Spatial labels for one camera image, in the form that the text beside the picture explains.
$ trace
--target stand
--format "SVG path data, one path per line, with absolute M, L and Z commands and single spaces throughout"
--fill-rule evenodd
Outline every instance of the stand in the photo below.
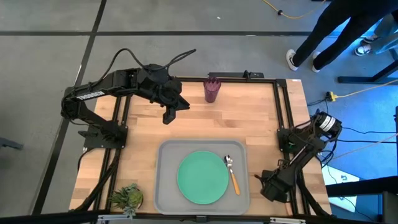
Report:
M 372 77 L 338 77 L 337 81 L 339 83 L 385 84 L 387 82 L 396 80 L 396 78 L 388 78 L 388 76 L 397 70 L 398 60 L 395 60 L 389 66 Z M 398 82 L 391 83 L 391 85 L 398 85 Z

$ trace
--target gray tray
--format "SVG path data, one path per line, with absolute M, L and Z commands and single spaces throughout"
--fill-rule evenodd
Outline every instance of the gray tray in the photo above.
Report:
M 195 151 L 210 151 L 233 158 L 233 171 L 241 195 L 236 195 L 229 177 L 225 194 L 216 202 L 198 205 L 186 199 L 177 185 L 177 171 L 182 160 Z M 157 153 L 155 180 L 155 208 L 164 215 L 242 215 L 250 205 L 246 149 L 232 140 L 169 140 L 160 145 Z

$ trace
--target potted plant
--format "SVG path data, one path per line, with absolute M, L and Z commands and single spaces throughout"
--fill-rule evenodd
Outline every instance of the potted plant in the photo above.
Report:
M 132 218 L 136 215 L 136 210 L 142 205 L 143 199 L 144 196 L 137 188 L 137 184 L 131 184 L 114 191 L 110 201 L 114 204 L 114 207 L 123 209 L 124 214 L 130 215 L 130 218 Z

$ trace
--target shoe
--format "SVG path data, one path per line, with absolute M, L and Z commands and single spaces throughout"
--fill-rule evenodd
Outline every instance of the shoe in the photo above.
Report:
M 296 52 L 293 49 L 290 49 L 286 53 L 286 61 L 287 64 L 289 65 L 289 68 L 293 71 L 297 71 L 298 67 L 296 67 L 293 63 L 293 56 L 296 54 Z
M 314 52 L 312 55 L 312 61 L 314 61 L 316 59 L 316 57 L 320 54 L 321 52 Z M 318 73 L 320 70 L 316 69 L 313 65 L 312 65 L 312 71 L 315 73 Z
M 358 56 L 366 55 L 366 54 L 370 53 L 370 51 L 372 51 L 372 47 L 369 44 L 357 47 L 354 50 L 355 54 Z
M 380 39 L 380 37 L 379 37 L 378 35 L 376 35 L 376 34 L 373 34 L 373 35 L 370 36 L 370 37 L 365 37 L 365 38 L 363 38 L 363 39 L 361 40 L 361 44 L 370 44 L 370 43 L 372 43 L 372 42 L 374 42 L 374 41 L 376 41 L 376 40 L 378 40 L 378 39 Z

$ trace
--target jeans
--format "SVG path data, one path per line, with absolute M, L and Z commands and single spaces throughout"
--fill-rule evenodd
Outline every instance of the jeans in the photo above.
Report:
M 336 41 L 313 61 L 319 70 L 334 61 L 349 45 L 386 14 L 398 9 L 396 0 L 334 0 L 323 11 L 312 33 L 297 49 L 292 61 L 298 67 L 319 43 L 340 24 L 350 19 Z
M 398 45 L 398 22 L 394 19 L 392 14 L 386 15 L 374 30 L 374 34 L 381 37 L 380 39 L 370 44 L 372 51 L 375 54 L 385 52 L 393 49 Z

